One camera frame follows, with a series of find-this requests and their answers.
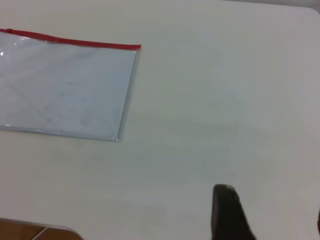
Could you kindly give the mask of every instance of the red zipper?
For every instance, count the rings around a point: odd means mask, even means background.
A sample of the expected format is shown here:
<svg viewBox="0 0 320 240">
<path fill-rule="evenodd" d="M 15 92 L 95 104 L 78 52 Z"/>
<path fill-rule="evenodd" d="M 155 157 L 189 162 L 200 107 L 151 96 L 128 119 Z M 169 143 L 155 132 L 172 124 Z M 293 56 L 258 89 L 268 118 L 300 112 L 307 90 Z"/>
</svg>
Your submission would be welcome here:
<svg viewBox="0 0 320 240">
<path fill-rule="evenodd" d="M 48 42 L 54 42 L 59 44 L 70 44 L 78 45 L 84 47 L 93 47 L 93 48 L 107 48 L 107 49 L 121 49 L 121 50 L 139 50 L 141 49 L 140 45 L 128 45 L 128 44 L 116 44 L 116 43 L 104 43 L 104 42 L 95 42 L 95 41 L 81 41 L 81 40 L 72 40 L 56 36 L 49 36 L 41 33 L 31 32 L 31 31 L 19 31 L 13 29 L 1 29 L 0 32 L 7 34 L 14 34 L 22 37 L 27 37 L 31 39 L 38 39 Z"/>
</svg>

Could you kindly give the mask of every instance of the floor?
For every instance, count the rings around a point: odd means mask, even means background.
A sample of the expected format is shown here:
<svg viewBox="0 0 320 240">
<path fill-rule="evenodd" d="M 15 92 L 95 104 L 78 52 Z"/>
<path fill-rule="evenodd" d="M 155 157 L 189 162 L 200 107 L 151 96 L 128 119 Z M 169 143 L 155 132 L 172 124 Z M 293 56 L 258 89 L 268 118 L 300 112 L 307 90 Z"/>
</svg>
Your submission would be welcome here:
<svg viewBox="0 0 320 240">
<path fill-rule="evenodd" d="M 230 0 L 235 2 L 275 4 L 312 8 L 320 13 L 320 0 Z"/>
<path fill-rule="evenodd" d="M 82 240 L 73 231 L 43 226 L 0 221 L 0 239 L 3 240 Z"/>
</svg>

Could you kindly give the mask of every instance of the dark object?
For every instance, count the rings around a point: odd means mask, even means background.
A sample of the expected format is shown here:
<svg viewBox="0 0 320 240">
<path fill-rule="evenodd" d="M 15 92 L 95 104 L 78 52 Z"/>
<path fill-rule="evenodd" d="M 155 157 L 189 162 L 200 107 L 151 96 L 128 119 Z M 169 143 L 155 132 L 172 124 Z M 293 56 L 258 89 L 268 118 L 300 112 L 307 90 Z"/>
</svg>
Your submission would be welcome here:
<svg viewBox="0 0 320 240">
<path fill-rule="evenodd" d="M 218 184 L 213 188 L 211 232 L 212 240 L 256 240 L 232 186 Z"/>
<path fill-rule="evenodd" d="M 319 234 L 320 234 L 320 211 L 319 211 L 319 215 L 318 215 L 317 225 L 318 225 L 318 231 L 319 231 Z"/>
</svg>

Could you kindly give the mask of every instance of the white tabletop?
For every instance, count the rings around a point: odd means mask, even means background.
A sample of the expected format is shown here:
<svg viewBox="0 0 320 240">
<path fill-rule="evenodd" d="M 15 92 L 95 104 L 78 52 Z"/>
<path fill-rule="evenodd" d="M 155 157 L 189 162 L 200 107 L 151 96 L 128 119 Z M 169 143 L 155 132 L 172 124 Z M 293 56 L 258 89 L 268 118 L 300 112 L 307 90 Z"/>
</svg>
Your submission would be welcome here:
<svg viewBox="0 0 320 240">
<path fill-rule="evenodd" d="M 85 240 L 208 240 L 212 189 L 224 183 L 259 240 L 319 238 L 316 11 L 5 0 L 0 27 L 142 44 L 121 142 L 0 132 L 2 218 Z"/>
</svg>

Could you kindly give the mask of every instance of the zipper pouch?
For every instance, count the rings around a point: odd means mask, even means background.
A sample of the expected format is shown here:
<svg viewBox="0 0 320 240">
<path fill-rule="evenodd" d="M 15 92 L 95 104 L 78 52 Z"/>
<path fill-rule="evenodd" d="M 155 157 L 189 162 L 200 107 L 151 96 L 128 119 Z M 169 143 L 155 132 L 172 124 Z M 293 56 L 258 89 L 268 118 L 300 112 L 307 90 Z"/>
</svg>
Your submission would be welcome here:
<svg viewBox="0 0 320 240">
<path fill-rule="evenodd" d="M 118 140 L 140 48 L 0 29 L 0 129 Z"/>
</svg>

